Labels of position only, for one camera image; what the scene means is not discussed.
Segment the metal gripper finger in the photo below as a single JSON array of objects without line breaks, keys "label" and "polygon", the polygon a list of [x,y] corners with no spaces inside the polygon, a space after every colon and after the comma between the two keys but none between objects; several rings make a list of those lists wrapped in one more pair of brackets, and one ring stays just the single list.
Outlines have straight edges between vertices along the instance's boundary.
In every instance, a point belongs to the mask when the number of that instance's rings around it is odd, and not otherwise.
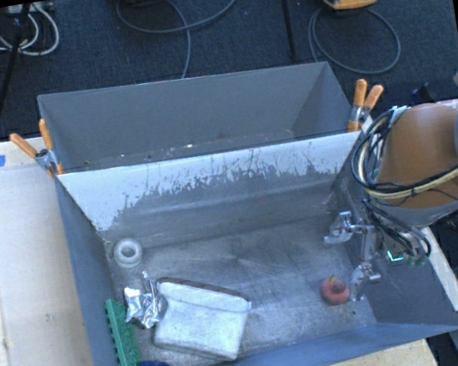
[{"label": "metal gripper finger", "polygon": [[382,279],[382,275],[378,272],[373,263],[370,261],[361,262],[356,266],[350,278],[350,295],[353,302],[357,302],[364,297],[365,288],[377,283]]},{"label": "metal gripper finger", "polygon": [[364,235],[367,233],[366,227],[352,222],[353,213],[342,211],[328,228],[328,234],[322,238],[325,246],[343,244],[352,239],[353,235]]}]

